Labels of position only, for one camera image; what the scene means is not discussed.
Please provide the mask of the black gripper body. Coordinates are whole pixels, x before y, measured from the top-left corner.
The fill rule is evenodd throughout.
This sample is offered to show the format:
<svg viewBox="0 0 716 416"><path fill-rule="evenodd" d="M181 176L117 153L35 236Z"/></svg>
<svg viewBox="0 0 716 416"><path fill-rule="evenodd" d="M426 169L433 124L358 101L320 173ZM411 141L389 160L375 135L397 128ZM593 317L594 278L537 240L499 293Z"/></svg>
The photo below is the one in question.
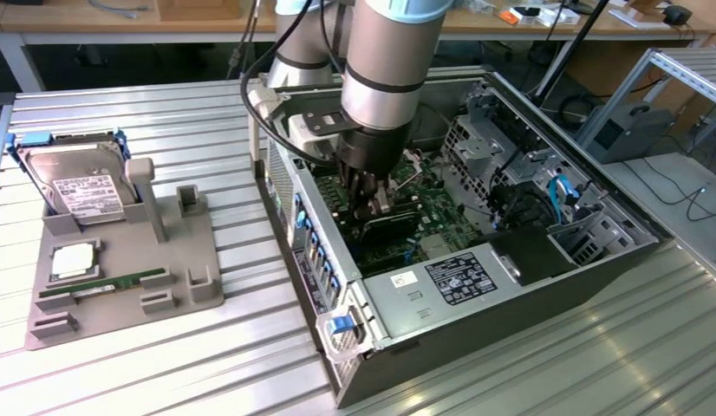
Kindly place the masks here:
<svg viewBox="0 0 716 416"><path fill-rule="evenodd" d="M346 166L383 179L399 163L407 141L407 124L387 130L359 127L340 133L336 155Z"/></svg>

